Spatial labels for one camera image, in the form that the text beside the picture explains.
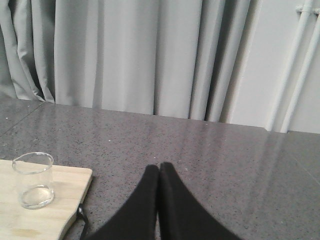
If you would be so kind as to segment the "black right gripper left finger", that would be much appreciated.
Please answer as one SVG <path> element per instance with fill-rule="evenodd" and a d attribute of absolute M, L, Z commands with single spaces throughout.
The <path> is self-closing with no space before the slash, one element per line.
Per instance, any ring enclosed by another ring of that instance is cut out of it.
<path fill-rule="evenodd" d="M 88 240 L 154 240 L 159 168 L 147 165 L 136 188 L 121 208 Z"/>

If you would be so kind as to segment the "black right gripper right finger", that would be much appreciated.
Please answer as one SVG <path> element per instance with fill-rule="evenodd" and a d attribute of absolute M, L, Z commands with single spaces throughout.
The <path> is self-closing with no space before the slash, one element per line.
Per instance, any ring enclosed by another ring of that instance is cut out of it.
<path fill-rule="evenodd" d="M 206 211 L 170 162 L 160 165 L 157 207 L 162 240 L 240 239 Z"/>

